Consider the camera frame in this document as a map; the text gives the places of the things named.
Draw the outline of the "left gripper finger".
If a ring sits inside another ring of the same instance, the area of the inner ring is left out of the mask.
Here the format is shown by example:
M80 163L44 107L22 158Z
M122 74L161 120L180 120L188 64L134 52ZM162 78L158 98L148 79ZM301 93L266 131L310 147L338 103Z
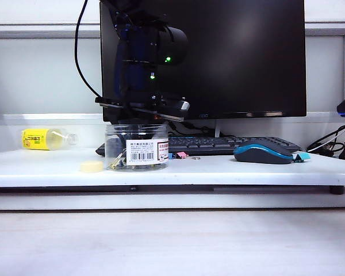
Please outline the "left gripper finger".
M154 123L156 123L156 118L154 114L137 112L137 135L135 136L135 138L139 140L152 139L155 134Z
M116 132L117 132L117 137L121 141L131 140L133 138L132 111L121 110L117 112L115 117L116 117L116 124L117 124L117 126L115 127Z

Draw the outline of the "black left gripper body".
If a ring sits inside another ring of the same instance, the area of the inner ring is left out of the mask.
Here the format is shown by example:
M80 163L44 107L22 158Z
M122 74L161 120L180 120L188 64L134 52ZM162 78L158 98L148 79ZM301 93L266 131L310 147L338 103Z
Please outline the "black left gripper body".
M135 113L160 115L160 111L158 110L158 98L156 95L122 99L96 97L95 103L99 104L103 108L103 113L112 115L120 115L122 113L131 113L132 115Z

